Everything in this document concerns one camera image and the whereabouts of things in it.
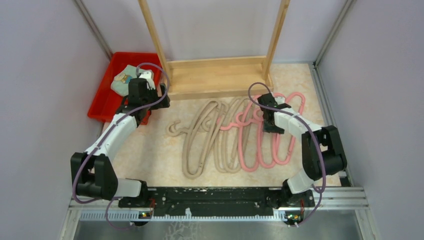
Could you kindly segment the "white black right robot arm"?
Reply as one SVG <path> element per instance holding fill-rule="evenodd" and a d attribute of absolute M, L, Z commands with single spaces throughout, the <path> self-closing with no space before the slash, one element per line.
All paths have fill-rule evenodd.
<path fill-rule="evenodd" d="M 322 126 L 305 119 L 291 106 L 278 100 L 272 93 L 258 97 L 257 104 L 264 120 L 266 133 L 289 133 L 301 143 L 301 169 L 283 182 L 281 199 L 287 206 L 295 206 L 301 193 L 316 181 L 344 171 L 347 159 L 338 129 Z"/>

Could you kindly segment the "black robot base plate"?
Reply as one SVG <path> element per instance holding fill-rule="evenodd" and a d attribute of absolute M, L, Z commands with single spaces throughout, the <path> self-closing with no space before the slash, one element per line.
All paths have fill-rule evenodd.
<path fill-rule="evenodd" d="M 268 217 L 279 208 L 313 208 L 313 192 L 280 187 L 153 187 L 123 197 L 120 208 L 147 208 L 155 217 Z"/>

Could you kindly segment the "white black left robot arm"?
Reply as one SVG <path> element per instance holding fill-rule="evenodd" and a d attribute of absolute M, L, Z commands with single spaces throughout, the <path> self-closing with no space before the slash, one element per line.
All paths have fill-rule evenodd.
<path fill-rule="evenodd" d="M 105 132 L 84 152 L 76 152 L 70 158 L 72 197 L 77 203 L 116 198 L 130 198 L 138 207 L 149 203 L 147 184 L 142 180 L 118 178 L 112 161 L 149 111 L 170 107 L 168 86 L 168 83 L 159 84 L 162 96 L 158 96 L 151 80 L 145 77 L 130 80 L 129 96 L 124 98 Z"/>

